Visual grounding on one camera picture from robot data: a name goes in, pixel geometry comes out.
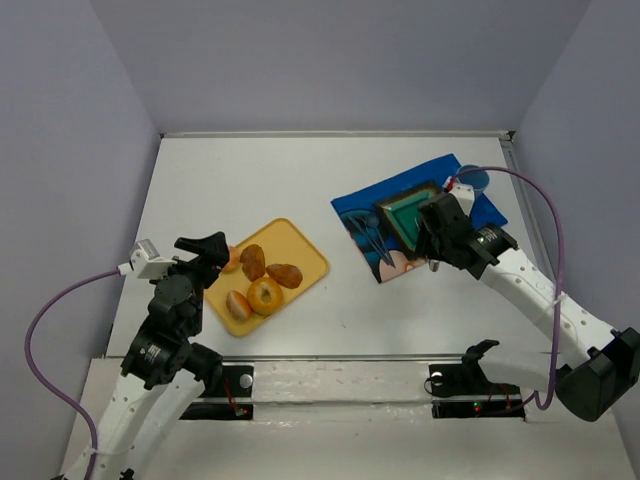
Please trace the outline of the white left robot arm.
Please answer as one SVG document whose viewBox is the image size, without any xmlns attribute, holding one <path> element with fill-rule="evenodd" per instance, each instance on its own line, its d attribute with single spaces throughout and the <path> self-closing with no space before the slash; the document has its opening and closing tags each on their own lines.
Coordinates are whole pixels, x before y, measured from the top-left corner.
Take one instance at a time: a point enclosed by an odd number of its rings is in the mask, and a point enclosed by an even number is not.
<svg viewBox="0 0 640 480">
<path fill-rule="evenodd" d="M 117 268 L 148 281 L 154 293 L 94 438 L 64 479 L 142 478 L 187 407 L 221 379 L 221 355 L 192 339 L 202 330 L 204 292 L 229 262 L 226 238 L 180 237 L 174 246 L 192 259 L 164 258 L 141 240 Z"/>
</svg>

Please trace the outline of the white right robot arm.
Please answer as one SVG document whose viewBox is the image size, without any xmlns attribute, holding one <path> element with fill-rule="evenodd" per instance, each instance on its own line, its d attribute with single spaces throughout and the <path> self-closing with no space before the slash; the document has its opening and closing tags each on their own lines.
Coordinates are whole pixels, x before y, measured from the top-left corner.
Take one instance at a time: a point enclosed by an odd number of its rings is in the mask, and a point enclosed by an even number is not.
<svg viewBox="0 0 640 480">
<path fill-rule="evenodd" d="M 550 354 L 517 356 L 497 340 L 483 340 L 440 376 L 440 386 L 511 384 L 552 393 L 576 417 L 594 422 L 638 382 L 637 330 L 617 330 L 558 292 L 502 228 L 474 228 L 452 193 L 422 202 L 418 211 L 418 253 L 468 272 L 552 343 Z"/>
</svg>

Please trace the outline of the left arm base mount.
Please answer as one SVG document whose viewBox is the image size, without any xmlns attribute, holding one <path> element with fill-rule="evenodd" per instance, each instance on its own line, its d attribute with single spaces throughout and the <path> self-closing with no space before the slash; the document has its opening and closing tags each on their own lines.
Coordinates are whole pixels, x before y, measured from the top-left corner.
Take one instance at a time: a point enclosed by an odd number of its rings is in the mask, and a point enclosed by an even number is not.
<svg viewBox="0 0 640 480">
<path fill-rule="evenodd" d="M 254 417 L 252 400 L 254 367 L 224 364 L 221 378 L 193 401 L 183 412 L 184 421 L 250 421 Z"/>
</svg>

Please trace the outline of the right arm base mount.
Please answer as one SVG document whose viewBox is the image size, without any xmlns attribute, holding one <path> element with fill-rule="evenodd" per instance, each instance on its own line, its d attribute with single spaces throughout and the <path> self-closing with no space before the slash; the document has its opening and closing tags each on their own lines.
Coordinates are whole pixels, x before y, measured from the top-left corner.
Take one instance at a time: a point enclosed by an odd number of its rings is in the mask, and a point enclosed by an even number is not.
<svg viewBox="0 0 640 480">
<path fill-rule="evenodd" d="M 498 341 L 483 340 L 469 347 L 459 363 L 429 367 L 423 389 L 433 399 L 435 419 L 525 419 L 520 388 L 492 383 L 481 372 L 479 361 L 498 345 Z"/>
</svg>

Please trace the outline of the metal tongs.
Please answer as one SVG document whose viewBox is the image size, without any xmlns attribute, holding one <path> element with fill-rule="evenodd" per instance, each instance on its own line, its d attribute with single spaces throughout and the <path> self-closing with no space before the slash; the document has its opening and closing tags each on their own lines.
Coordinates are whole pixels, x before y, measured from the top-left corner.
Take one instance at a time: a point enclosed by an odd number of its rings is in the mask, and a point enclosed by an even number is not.
<svg viewBox="0 0 640 480">
<path fill-rule="evenodd" d="M 439 260 L 434 260 L 434 259 L 429 259 L 428 260 L 428 266 L 431 272 L 437 272 L 439 270 L 440 267 L 440 261 Z"/>
</svg>

